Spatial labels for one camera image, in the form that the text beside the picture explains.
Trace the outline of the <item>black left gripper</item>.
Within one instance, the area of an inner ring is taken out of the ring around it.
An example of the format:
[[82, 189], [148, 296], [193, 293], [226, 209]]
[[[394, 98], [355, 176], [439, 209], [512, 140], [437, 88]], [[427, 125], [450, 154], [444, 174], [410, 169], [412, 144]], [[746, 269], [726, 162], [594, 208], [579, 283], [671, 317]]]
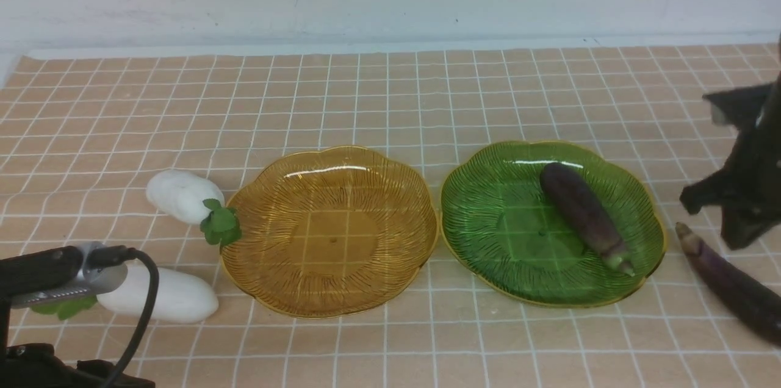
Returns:
[[49, 343], [9, 347], [2, 361], [2, 387], [100, 387], [114, 370], [112, 361], [92, 359], [67, 366]]

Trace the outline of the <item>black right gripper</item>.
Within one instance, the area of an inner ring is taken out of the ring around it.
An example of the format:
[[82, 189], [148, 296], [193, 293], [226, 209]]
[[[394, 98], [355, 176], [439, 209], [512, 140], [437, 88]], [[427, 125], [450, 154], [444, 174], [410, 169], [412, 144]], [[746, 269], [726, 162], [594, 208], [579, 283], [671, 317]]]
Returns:
[[724, 165], [683, 188], [689, 215], [721, 210], [721, 237], [732, 251], [744, 249], [779, 225], [780, 79], [708, 93], [711, 122], [738, 132]]

